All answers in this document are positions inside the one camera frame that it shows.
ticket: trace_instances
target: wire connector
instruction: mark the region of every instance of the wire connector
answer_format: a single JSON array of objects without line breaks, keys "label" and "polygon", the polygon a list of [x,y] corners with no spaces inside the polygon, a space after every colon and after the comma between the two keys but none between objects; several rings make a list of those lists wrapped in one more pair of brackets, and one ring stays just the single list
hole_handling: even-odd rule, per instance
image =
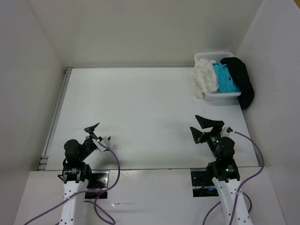
[{"label": "wire connector", "polygon": [[225,132],[225,133],[230,133],[232,132],[233,130],[231,129],[231,127],[224,127],[222,132]]}]

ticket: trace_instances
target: white wall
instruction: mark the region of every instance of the white wall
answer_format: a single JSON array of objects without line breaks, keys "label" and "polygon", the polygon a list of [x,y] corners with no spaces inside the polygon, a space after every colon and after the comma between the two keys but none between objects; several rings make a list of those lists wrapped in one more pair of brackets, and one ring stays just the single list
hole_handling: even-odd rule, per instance
[{"label": "white wall", "polygon": [[293,0],[265,0],[236,54],[255,90],[245,120],[262,148],[288,225],[299,224],[299,21]]},{"label": "white wall", "polygon": [[194,65],[235,52],[262,0],[29,0],[64,66]]},{"label": "white wall", "polygon": [[0,1],[0,224],[13,224],[36,170],[63,67],[25,0]]}]

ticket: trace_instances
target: white plastic basket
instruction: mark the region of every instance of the white plastic basket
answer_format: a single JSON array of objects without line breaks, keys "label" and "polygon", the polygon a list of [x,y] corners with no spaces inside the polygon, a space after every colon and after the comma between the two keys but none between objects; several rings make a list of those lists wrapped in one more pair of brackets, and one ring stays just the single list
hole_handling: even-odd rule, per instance
[{"label": "white plastic basket", "polygon": [[[207,60],[214,60],[216,62],[220,62],[223,58],[226,57],[234,57],[234,54],[231,52],[203,52],[203,53],[197,53],[194,56],[195,63],[199,59],[207,59]],[[206,101],[214,101],[214,100],[229,100],[229,99],[235,99],[238,96],[240,96],[240,92],[235,93],[220,93],[219,91],[216,91],[214,93],[208,93],[204,92],[204,99]]]}]

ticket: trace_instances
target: white tabletop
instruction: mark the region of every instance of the white tabletop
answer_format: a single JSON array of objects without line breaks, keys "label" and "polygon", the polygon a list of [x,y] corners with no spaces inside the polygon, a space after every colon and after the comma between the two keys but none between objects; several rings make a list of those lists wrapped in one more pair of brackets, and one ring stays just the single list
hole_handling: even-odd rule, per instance
[{"label": "white tabletop", "polygon": [[[239,168],[242,179],[254,174],[259,167]],[[15,225],[60,203],[63,183],[56,171],[31,172],[22,196]],[[109,185],[116,179],[109,174]],[[267,169],[243,187],[252,202],[251,220],[255,225],[285,225]],[[119,183],[108,192],[107,199],[98,203],[116,220],[117,225],[199,225],[219,197],[193,197],[189,169],[122,171]],[[60,219],[61,207],[30,225],[54,225]],[[105,225],[91,204],[85,204],[87,225]],[[209,216],[206,225],[224,225],[221,205]]]},{"label": "white tabletop", "polygon": [[[98,122],[95,133],[112,136],[122,169],[203,168],[214,160],[207,144],[195,145],[190,126],[201,129],[200,115],[223,120],[248,135],[238,101],[208,102],[193,90],[193,68],[73,69],[53,142],[47,170],[61,170],[63,146],[69,139],[82,143],[84,128]],[[252,144],[236,134],[238,166],[258,166]],[[92,169],[116,169],[110,153],[93,152]]]}]

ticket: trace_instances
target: purple cable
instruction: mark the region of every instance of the purple cable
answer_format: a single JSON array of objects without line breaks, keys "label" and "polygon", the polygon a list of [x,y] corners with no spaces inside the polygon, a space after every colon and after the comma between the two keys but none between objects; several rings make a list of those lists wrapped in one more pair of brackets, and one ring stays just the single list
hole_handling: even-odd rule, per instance
[{"label": "purple cable", "polygon": [[[114,224],[115,224],[114,219],[113,219],[107,212],[105,212],[104,209],[102,209],[100,206],[98,206],[96,202],[97,202],[97,198],[98,198],[100,195],[102,195],[104,192],[106,192],[106,191],[112,189],[114,186],[116,186],[116,184],[117,184],[117,182],[119,181],[119,178],[120,178],[120,162],[119,162],[119,160],[118,160],[116,154],[113,152],[113,150],[112,150],[111,148],[106,147],[106,146],[104,146],[104,145],[102,145],[102,144],[100,144],[100,145],[101,145],[102,147],[106,148],[107,150],[109,150],[109,151],[112,153],[112,155],[115,157],[115,159],[116,159],[116,162],[117,162],[117,165],[118,165],[118,176],[117,176],[117,179],[116,179],[116,181],[114,182],[114,184],[111,185],[111,186],[110,186],[109,188],[107,188],[106,190],[100,190],[100,191],[97,191],[97,190],[84,190],[84,191],[79,191],[79,192],[77,192],[77,193],[71,195],[68,199],[66,199],[66,200],[62,201],[61,203],[57,204],[56,206],[52,207],[51,209],[49,209],[49,210],[47,210],[47,211],[45,211],[45,212],[39,214],[38,216],[32,218],[31,220],[29,220],[28,222],[26,222],[24,225],[30,224],[32,221],[34,221],[34,220],[36,220],[36,219],[42,217],[43,215],[45,215],[45,214],[47,214],[47,213],[49,213],[49,212],[51,212],[51,211],[57,209],[58,207],[60,207],[61,205],[63,205],[63,204],[66,203],[67,201],[69,201],[71,198],[73,198],[74,196],[79,195],[79,194],[82,194],[82,193],[99,193],[98,196],[97,196],[96,199],[95,199],[95,202],[93,202],[93,204],[94,204],[94,209],[95,209],[96,214],[98,215],[98,217],[99,217],[100,219],[102,219],[102,220],[105,221],[106,223],[111,224],[111,225],[114,225]],[[104,218],[102,218],[102,217],[99,215],[99,213],[97,212],[97,208],[96,208],[96,207],[100,208],[101,211],[104,212],[104,213],[105,213],[105,214],[113,221],[113,223],[111,223],[111,222],[105,220]]]},{"label": "purple cable", "polygon": [[[100,192],[100,193],[98,194],[98,196],[95,198],[95,202],[93,203],[93,204],[94,204],[94,210],[95,210],[95,213],[97,214],[97,216],[98,216],[101,220],[103,220],[104,222],[106,222],[106,223],[108,223],[108,224],[110,224],[110,225],[115,225],[115,224],[116,224],[116,221],[115,221],[115,220],[114,220],[107,212],[105,212],[104,209],[102,209],[99,205],[97,205],[97,200],[98,200],[98,198],[99,198],[100,195],[102,195],[104,192],[106,192],[106,191],[112,189],[112,188],[113,188],[114,186],[116,186],[116,184],[118,183],[119,178],[120,178],[120,162],[119,162],[119,160],[118,160],[116,154],[111,150],[111,148],[109,148],[109,147],[107,148],[106,146],[102,145],[101,143],[99,143],[99,144],[100,144],[102,147],[104,147],[104,148],[106,148],[107,150],[109,150],[109,151],[112,153],[112,155],[115,157],[116,162],[117,162],[117,166],[118,166],[118,176],[117,176],[117,179],[116,179],[116,181],[115,181],[115,183],[114,183],[113,185],[111,185],[109,188],[107,188],[106,190],[104,190],[102,193]],[[100,214],[99,214],[98,211],[97,211],[97,207],[98,207],[105,215],[107,215],[107,216],[112,220],[112,222],[110,222],[110,221],[104,219],[102,216],[100,216]]]},{"label": "purple cable", "polygon": [[[237,193],[238,193],[238,192],[240,191],[240,189],[242,188],[242,186],[243,186],[247,181],[249,181],[250,179],[256,177],[257,175],[259,175],[259,174],[263,171],[263,168],[264,168],[264,158],[263,158],[262,151],[261,151],[260,148],[257,146],[257,144],[256,144],[254,141],[252,141],[251,138],[249,138],[249,137],[247,137],[246,135],[243,135],[243,134],[241,134],[241,133],[239,133],[239,132],[237,132],[237,131],[234,131],[234,132],[235,132],[236,134],[238,134],[238,135],[241,135],[241,136],[247,138],[249,141],[251,141],[252,144],[256,147],[256,149],[257,149],[257,151],[259,152],[259,154],[260,154],[260,156],[261,156],[261,159],[262,159],[262,166],[261,166],[260,170],[259,170],[257,173],[253,174],[252,176],[250,176],[250,177],[248,177],[247,179],[245,179],[243,182],[241,182],[241,184],[240,184],[240,186],[238,187],[238,190],[237,190]],[[230,218],[229,225],[232,225],[232,223],[233,223],[233,217],[234,217],[234,213],[235,213],[235,210],[236,210],[236,205],[237,205],[237,202],[238,202],[238,197],[239,197],[239,195],[236,195],[236,197],[235,197],[235,199],[234,199],[233,210],[232,210],[232,214],[231,214],[231,218]],[[204,220],[203,220],[202,225],[205,224],[205,221],[206,221],[208,215],[209,215],[209,214],[210,214],[210,213],[211,213],[211,212],[212,212],[212,211],[213,211],[220,203],[221,203],[221,202],[218,202],[216,205],[214,205],[214,206],[208,211],[208,213],[206,214],[206,216],[205,216],[205,218],[204,218]],[[252,209],[252,202],[251,202],[251,200],[250,200],[250,209],[249,209],[249,210],[251,210],[251,209]]]}]

